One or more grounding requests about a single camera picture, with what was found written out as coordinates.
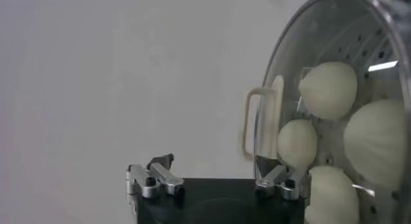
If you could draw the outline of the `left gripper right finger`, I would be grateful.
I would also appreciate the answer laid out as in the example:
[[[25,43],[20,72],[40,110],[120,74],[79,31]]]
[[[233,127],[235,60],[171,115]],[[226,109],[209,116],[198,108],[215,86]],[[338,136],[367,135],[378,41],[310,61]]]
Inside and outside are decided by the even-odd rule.
[[[255,194],[259,198],[268,198],[279,193],[288,201],[302,198],[305,202],[311,197],[311,173],[306,168],[292,169],[277,165],[265,176],[255,182]]]

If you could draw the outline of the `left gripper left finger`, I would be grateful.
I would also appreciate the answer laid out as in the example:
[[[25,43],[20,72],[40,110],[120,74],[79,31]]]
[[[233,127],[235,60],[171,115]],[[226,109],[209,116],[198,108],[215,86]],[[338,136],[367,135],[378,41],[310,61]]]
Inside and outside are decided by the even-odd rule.
[[[161,188],[174,197],[185,194],[184,179],[170,171],[173,161],[174,155],[169,153],[154,157],[145,167],[131,164],[126,168],[126,196],[133,210],[137,209],[138,196],[153,200],[159,197]]]

